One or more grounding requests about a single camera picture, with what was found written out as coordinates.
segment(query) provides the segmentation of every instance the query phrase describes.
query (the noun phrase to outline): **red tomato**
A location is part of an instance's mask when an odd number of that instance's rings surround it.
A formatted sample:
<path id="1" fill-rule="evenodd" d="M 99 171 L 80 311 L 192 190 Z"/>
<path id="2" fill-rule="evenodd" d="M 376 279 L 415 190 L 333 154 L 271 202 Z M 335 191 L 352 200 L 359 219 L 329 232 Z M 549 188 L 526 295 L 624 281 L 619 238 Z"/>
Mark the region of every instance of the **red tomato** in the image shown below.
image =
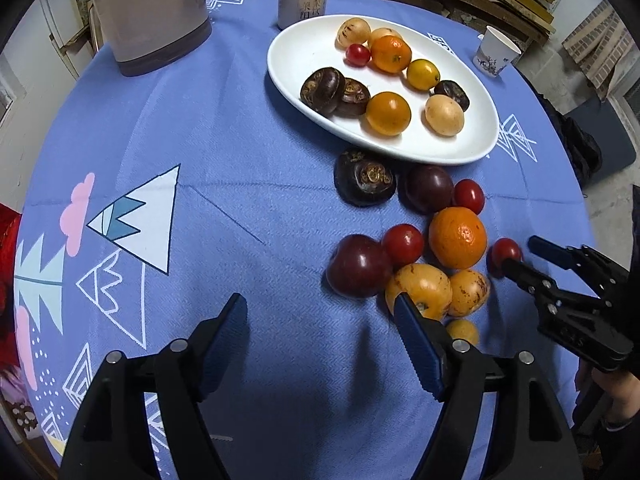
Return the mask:
<path id="1" fill-rule="evenodd" d="M 414 263 L 424 251 L 424 237 L 414 226 L 400 224 L 392 227 L 382 238 L 382 248 L 395 267 Z"/>
<path id="2" fill-rule="evenodd" d="M 469 180 L 461 180 L 453 189 L 453 200 L 457 206 L 471 209 L 479 215 L 484 209 L 484 192 L 477 182 Z"/>
<path id="3" fill-rule="evenodd" d="M 365 66 L 371 59 L 371 53 L 366 46 L 352 43 L 347 48 L 346 58 L 349 63 L 355 66 Z"/>
<path id="4" fill-rule="evenodd" d="M 502 276 L 502 263 L 507 258 L 522 260 L 522 249 L 511 238 L 500 238 L 491 248 L 491 260 L 498 276 Z"/>

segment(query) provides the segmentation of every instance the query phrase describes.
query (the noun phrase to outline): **red cloth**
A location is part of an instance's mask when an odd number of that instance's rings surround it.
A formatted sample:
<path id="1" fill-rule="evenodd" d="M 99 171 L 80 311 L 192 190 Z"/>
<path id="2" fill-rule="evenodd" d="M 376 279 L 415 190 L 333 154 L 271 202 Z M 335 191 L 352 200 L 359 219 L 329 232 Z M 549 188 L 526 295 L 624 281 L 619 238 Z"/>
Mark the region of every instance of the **red cloth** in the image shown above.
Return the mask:
<path id="1" fill-rule="evenodd" d="M 0 204 L 0 369 L 20 366 L 14 327 L 14 266 L 22 215 Z"/>

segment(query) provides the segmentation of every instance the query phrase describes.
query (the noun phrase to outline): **fruit on plate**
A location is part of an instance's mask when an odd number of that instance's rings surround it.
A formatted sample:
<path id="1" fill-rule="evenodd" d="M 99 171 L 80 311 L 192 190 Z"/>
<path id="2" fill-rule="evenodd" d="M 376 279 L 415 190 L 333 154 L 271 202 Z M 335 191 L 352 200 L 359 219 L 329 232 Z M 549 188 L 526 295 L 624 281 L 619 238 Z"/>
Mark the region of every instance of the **fruit on plate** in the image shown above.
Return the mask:
<path id="1" fill-rule="evenodd" d="M 411 108 L 401 95 L 380 92 L 369 100 L 366 118 L 377 133 L 393 137 L 404 132 L 411 122 Z"/>
<path id="2" fill-rule="evenodd" d="M 484 192 L 477 182 L 466 178 L 457 183 L 453 189 L 453 202 L 479 215 L 484 209 Z"/>
<path id="3" fill-rule="evenodd" d="M 454 319 L 447 324 L 447 332 L 453 339 L 464 339 L 473 346 L 480 342 L 478 329 L 468 319 Z"/>
<path id="4" fill-rule="evenodd" d="M 370 35 L 369 23 L 362 18 L 350 18 L 338 29 L 336 40 L 341 47 L 347 48 L 353 43 L 367 43 Z"/>
<path id="5" fill-rule="evenodd" d="M 469 97 L 466 96 L 465 91 L 455 81 L 445 79 L 440 81 L 434 88 L 434 94 L 441 94 L 451 97 L 455 102 L 460 105 L 463 112 L 466 112 L 469 108 Z"/>
<path id="6" fill-rule="evenodd" d="M 406 69 L 406 80 L 417 90 L 431 90 L 440 81 L 440 71 L 427 59 L 414 59 Z"/>
<path id="7" fill-rule="evenodd" d="M 402 39 L 402 36 L 400 36 L 400 33 L 397 30 L 386 27 L 376 28 L 375 30 L 371 31 L 369 41 L 367 41 L 367 45 L 369 46 L 369 48 L 371 48 L 371 45 L 373 45 L 374 41 L 376 41 L 378 38 L 382 38 L 383 36 L 395 36 L 396 38 Z"/>
<path id="8" fill-rule="evenodd" d="M 365 66 L 369 62 L 369 59 L 371 59 L 371 53 L 366 46 L 360 45 L 359 43 L 351 43 L 347 47 L 344 57 L 346 57 L 347 61 L 352 65 Z"/>
<path id="9" fill-rule="evenodd" d="M 334 185 L 345 202 L 367 207 L 382 204 L 394 195 L 396 177 L 379 156 L 347 150 L 335 161 Z"/>
<path id="10" fill-rule="evenodd" d="M 411 224 L 393 226 L 382 237 L 382 247 L 391 258 L 394 267 L 414 263 L 424 251 L 424 237 Z"/>
<path id="11" fill-rule="evenodd" d="M 406 292 L 423 317 L 442 320 L 451 303 L 451 284 L 447 275 L 427 264 L 409 264 L 398 270 L 385 290 L 386 306 L 394 312 L 396 297 Z"/>
<path id="12" fill-rule="evenodd" d="M 300 98 L 313 111 L 327 117 L 338 106 L 345 85 L 342 73 L 327 66 L 316 70 L 306 79 L 300 89 Z"/>
<path id="13" fill-rule="evenodd" d="M 486 231 L 481 219 L 466 207 L 447 207 L 429 225 L 429 247 L 449 269 L 469 269 L 486 251 Z"/>
<path id="14" fill-rule="evenodd" d="M 491 285 L 484 274 L 472 269 L 460 270 L 449 278 L 453 296 L 449 315 L 465 317 L 486 303 Z"/>
<path id="15" fill-rule="evenodd" d="M 492 272 L 492 274 L 500 278 L 502 277 L 502 263 L 507 258 L 518 262 L 522 261 L 522 249 L 515 240 L 511 240 L 511 238 L 500 238 L 491 247 L 491 263 L 494 264 L 494 268 L 492 269 L 494 272 Z"/>
<path id="16" fill-rule="evenodd" d="M 335 111 L 343 117 L 359 117 L 367 111 L 370 99 L 369 89 L 363 83 L 347 77 L 344 92 Z"/>
<path id="17" fill-rule="evenodd" d="M 385 290 L 393 269 L 377 241 L 365 235 L 349 235 L 338 244 L 325 274 L 337 294 L 370 298 Z"/>
<path id="18" fill-rule="evenodd" d="M 429 126 L 443 137 L 453 137 L 465 126 L 465 113 L 451 97 L 436 94 L 427 99 L 424 115 Z"/>
<path id="19" fill-rule="evenodd" d="M 371 60 L 383 72 L 397 74 L 411 63 L 411 48 L 403 39 L 395 36 L 382 36 L 370 47 Z"/>
<path id="20" fill-rule="evenodd" d="M 427 215 L 451 205 L 453 181 L 439 166 L 417 164 L 404 178 L 404 191 L 411 205 Z"/>

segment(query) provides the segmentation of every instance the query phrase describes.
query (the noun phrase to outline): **person's wrist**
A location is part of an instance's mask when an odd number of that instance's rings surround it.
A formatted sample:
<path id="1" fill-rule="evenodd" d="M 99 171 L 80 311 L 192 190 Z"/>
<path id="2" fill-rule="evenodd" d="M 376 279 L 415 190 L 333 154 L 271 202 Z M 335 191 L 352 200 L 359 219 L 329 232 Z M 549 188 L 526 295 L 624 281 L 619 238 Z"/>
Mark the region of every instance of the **person's wrist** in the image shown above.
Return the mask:
<path id="1" fill-rule="evenodd" d="M 634 418 L 638 412 L 640 412 L 640 390 L 633 392 L 628 399 L 614 399 L 605 419 L 611 424 L 621 424 Z"/>

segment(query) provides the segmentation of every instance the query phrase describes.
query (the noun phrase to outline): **black sleeve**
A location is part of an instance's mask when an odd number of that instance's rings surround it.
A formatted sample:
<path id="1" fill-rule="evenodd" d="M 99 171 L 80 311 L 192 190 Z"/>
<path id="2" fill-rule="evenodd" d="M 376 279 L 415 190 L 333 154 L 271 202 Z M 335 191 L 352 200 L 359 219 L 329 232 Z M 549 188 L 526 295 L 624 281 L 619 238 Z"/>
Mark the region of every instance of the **black sleeve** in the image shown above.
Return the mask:
<path id="1" fill-rule="evenodd" d="M 596 441 L 604 462 L 601 480 L 637 480 L 640 465 L 640 413 L 622 430 L 609 431 L 600 425 L 596 431 Z"/>

